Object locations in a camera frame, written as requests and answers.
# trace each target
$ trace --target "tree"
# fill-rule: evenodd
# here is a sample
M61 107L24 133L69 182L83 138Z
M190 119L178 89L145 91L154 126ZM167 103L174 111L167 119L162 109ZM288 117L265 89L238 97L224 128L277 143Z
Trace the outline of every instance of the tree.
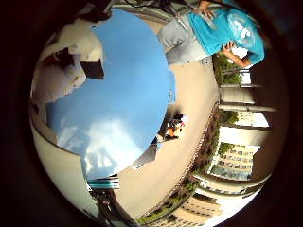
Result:
M228 58L223 54L218 55L218 61L221 71L230 71L228 74L222 74L222 83L239 84L242 82L240 68L236 64L230 63Z
M218 153L220 155L224 155L226 152L228 152L229 150L231 150L234 147L235 147L235 145L233 145L233 144L220 143L220 147L219 147Z
M235 122L239 121L238 112L222 111L220 121L221 123L234 124Z

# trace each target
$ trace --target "beige building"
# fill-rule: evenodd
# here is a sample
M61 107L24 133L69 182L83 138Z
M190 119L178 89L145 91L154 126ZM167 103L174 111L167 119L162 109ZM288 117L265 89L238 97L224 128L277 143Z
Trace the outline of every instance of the beige building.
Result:
M194 194L168 218L161 219L148 226L199 226L222 213L216 200L200 194Z
M200 194L213 200L217 199L242 199L258 191L269 176L256 182L231 182L222 178L207 174L195 174L200 180L196 194Z
M224 155L215 156L207 173L228 180L249 181L256 152L256 148L236 145Z

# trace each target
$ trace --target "gray shorts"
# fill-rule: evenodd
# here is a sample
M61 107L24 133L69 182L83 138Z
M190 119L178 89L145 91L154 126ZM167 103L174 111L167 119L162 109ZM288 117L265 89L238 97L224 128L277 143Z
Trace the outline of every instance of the gray shorts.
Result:
M158 33L158 39L164 46L169 64L184 64L201 60L208 55L194 34L187 15L171 20Z

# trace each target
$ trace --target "building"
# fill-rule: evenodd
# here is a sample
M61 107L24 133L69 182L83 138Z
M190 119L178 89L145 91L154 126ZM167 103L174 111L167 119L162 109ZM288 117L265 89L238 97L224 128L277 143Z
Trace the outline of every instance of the building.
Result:
M249 181L253 171L253 156L258 147L236 145L212 160L207 173L234 181Z
M195 193L169 217L160 219L147 226L180 226L190 227L205 224L209 219L222 213L216 200Z

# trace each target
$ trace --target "hand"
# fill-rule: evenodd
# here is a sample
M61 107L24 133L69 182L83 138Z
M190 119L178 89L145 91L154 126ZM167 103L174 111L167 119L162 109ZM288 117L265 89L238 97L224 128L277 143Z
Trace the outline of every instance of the hand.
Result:
M230 52L231 49L232 49L234 46L235 46L234 42L229 41L229 42L227 42L226 45L223 46L222 52L223 52L223 53L224 53L224 52L225 52L225 53L226 53L226 52Z
M214 14L207 9L195 8L193 12L197 15L203 14L209 20L212 20L214 18Z

